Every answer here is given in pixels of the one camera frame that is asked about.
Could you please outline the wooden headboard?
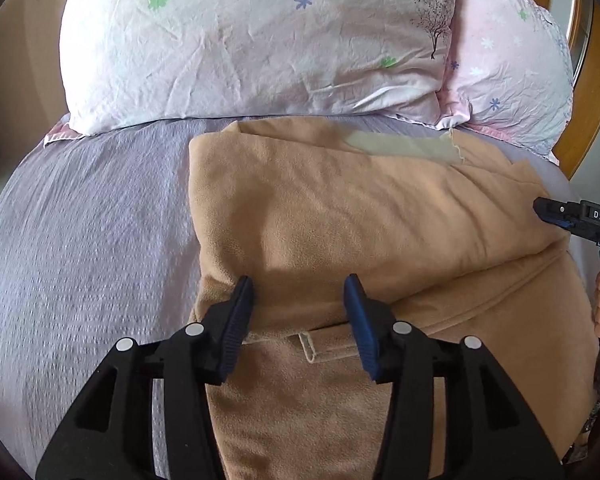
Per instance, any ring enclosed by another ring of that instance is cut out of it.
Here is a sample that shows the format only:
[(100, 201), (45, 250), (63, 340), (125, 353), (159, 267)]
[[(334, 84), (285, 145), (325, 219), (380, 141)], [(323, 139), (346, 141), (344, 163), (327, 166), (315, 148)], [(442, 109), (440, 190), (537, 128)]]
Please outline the wooden headboard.
[(569, 47), (580, 53), (572, 119), (554, 153), (560, 170), (571, 179), (600, 133), (600, 0), (572, 0), (568, 25)]

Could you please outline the tan fleece garment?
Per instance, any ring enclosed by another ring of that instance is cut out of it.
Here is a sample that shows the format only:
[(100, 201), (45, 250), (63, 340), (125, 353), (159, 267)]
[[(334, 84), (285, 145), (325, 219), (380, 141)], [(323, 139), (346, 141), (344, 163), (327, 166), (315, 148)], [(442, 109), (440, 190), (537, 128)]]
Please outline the tan fleece garment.
[(189, 144), (200, 245), (193, 319), (254, 285), (250, 333), (208, 391), (232, 479), (367, 479), (390, 389), (364, 372), (342, 303), (356, 274), (429, 336), (479, 337), (558, 454), (594, 403), (590, 300), (566, 231), (542, 222), (525, 160), (462, 132), (403, 136), (323, 118), (234, 122)]

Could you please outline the large white floral pillow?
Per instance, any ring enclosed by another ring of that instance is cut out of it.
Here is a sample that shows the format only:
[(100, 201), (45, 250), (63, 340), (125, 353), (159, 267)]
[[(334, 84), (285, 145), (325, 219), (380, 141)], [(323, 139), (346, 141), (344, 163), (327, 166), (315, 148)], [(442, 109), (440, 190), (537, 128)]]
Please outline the large white floral pillow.
[(455, 0), (67, 0), (73, 130), (382, 113), (433, 124)]

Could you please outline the pink floral pillow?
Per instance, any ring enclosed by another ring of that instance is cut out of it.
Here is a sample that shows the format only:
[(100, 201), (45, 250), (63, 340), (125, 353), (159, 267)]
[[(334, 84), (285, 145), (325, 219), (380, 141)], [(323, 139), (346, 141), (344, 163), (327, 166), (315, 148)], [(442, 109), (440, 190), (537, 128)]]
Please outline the pink floral pillow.
[(546, 159), (570, 122), (565, 35), (533, 0), (456, 0), (437, 128), (464, 126)]

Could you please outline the lavender textured bed sheet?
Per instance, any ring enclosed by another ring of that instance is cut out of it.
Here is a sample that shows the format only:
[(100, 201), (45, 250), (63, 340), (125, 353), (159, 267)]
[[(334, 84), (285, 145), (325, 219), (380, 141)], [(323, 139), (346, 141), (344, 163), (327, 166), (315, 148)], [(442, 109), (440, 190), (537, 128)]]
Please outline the lavender textured bed sheet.
[[(379, 116), (330, 118), (367, 134), (438, 140)], [(193, 319), (200, 245), (189, 203), (189, 144), (251, 119), (152, 122), (40, 144), (0, 196), (0, 439), (35, 475), (47, 445), (106, 354), (124, 337), (170, 338)], [(544, 162), (521, 148), (498, 148)], [(163, 382), (152, 383), (156, 478), (169, 471)], [(431, 468), (443, 464), (444, 408), (434, 406)]]

